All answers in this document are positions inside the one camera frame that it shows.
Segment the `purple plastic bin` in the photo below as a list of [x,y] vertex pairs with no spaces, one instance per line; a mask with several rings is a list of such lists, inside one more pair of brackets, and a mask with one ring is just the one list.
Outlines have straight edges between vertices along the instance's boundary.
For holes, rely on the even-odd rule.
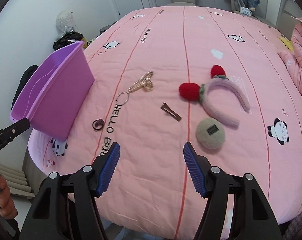
[[10,113],[16,122],[28,118],[31,127],[65,141],[94,82],[79,41],[53,52],[35,71]]

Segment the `silver screw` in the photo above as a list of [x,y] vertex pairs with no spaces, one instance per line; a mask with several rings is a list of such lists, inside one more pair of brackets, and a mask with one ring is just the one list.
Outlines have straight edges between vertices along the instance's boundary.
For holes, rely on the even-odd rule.
[[83,169],[82,169],[84,172],[90,172],[92,171],[92,167],[91,166],[84,166]]
[[49,178],[55,179],[57,176],[58,176],[58,174],[56,172],[52,172],[52,173],[50,173]]
[[211,168],[211,171],[213,172],[213,173],[219,173],[220,172],[220,169],[219,169],[219,167],[212,167]]
[[248,180],[253,180],[253,175],[250,174],[250,173],[247,173],[247,174],[245,175],[245,177],[246,177]]

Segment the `pink mattress cover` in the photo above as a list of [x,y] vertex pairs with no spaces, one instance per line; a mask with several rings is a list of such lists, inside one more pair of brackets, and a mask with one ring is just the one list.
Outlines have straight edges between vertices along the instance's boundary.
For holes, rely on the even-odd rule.
[[[192,239],[206,200],[195,191],[183,159],[183,145],[190,141],[225,172],[252,173],[277,221],[286,222],[302,212],[302,97],[277,54],[286,49],[280,35],[262,22],[214,8],[131,12],[85,50],[95,82],[74,121],[65,155],[56,156],[51,138],[36,130],[28,143],[30,155],[45,174],[63,175],[91,164],[117,141],[121,157],[109,189],[96,200],[100,215],[154,236]],[[103,48],[112,41],[119,44]],[[210,151],[195,136],[208,115],[199,103],[182,100],[178,87],[206,83],[215,64],[243,89],[251,111],[243,111],[230,91],[212,91],[212,104],[240,125],[237,130],[225,127],[225,144]],[[150,70],[154,90],[138,90],[118,107],[116,95]],[[180,122],[160,109],[163,102],[182,117]],[[100,118],[106,126],[94,131],[92,122]],[[277,118],[287,124],[290,140],[284,145],[268,134]],[[231,199],[223,238],[230,228]]]

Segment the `pink quilt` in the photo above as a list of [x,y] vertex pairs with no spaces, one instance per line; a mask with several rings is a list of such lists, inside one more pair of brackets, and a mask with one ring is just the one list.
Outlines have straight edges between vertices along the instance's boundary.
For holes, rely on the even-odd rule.
[[[214,8],[131,12],[85,50],[95,82],[67,149],[57,151],[58,142],[33,130],[30,155],[45,174],[63,175],[91,164],[117,141],[119,163],[109,189],[96,200],[100,215],[154,236],[192,239],[206,200],[195,191],[183,159],[183,145],[190,141],[198,154],[225,172],[252,173],[277,221],[286,222],[302,212],[302,97],[278,56],[286,49],[279,36],[264,23]],[[237,130],[225,127],[223,147],[210,151],[195,135],[208,115],[199,103],[180,98],[179,85],[208,82],[215,64],[243,90],[251,110],[246,113],[228,90],[212,91],[211,103],[240,125]],[[118,106],[116,96],[149,71],[154,72],[154,90],[138,90]],[[160,109],[164,102],[182,117],[180,122]],[[106,122],[103,130],[92,128],[96,119]],[[287,134],[275,129],[279,124]],[[223,238],[231,224],[229,202]]]

